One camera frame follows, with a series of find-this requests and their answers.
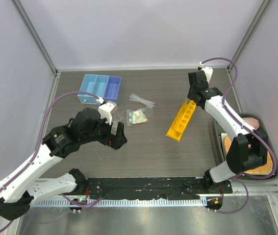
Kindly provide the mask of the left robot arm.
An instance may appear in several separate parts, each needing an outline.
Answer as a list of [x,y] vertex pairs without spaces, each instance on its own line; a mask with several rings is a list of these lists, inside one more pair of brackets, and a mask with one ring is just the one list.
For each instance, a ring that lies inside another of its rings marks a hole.
[[118,122],[115,134],[112,124],[95,109],[86,108],[66,125],[54,127],[43,138],[38,153],[31,155],[13,173],[0,181],[0,216],[12,221],[24,215],[31,206],[62,193],[82,195],[87,179],[78,169],[56,179],[37,184],[49,168],[77,152],[81,145],[99,142],[115,150],[127,143],[124,124]]

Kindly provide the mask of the blue three-compartment organizer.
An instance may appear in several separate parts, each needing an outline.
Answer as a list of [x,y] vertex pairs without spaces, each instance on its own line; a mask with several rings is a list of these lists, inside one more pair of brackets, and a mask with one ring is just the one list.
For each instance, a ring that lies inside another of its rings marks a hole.
[[119,90],[121,87],[121,77],[98,74],[85,74],[80,86],[81,92],[88,92],[104,101],[118,103]]

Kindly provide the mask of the larger clear glass beaker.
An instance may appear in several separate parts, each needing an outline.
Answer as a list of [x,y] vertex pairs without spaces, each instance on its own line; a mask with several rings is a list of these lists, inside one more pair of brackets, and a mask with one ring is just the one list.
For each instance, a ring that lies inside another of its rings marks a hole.
[[126,110],[116,110],[112,114],[112,121],[115,122],[124,122],[126,121]]

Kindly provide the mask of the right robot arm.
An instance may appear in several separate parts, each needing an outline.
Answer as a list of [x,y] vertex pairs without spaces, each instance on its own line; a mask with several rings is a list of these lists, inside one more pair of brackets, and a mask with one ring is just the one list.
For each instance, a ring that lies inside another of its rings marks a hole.
[[205,191],[215,193],[228,179],[267,163],[269,150],[265,144],[268,143],[268,135],[244,122],[223,100],[219,89],[209,88],[204,70],[188,73],[188,79],[190,89],[187,98],[213,116],[231,140],[225,160],[204,173]]

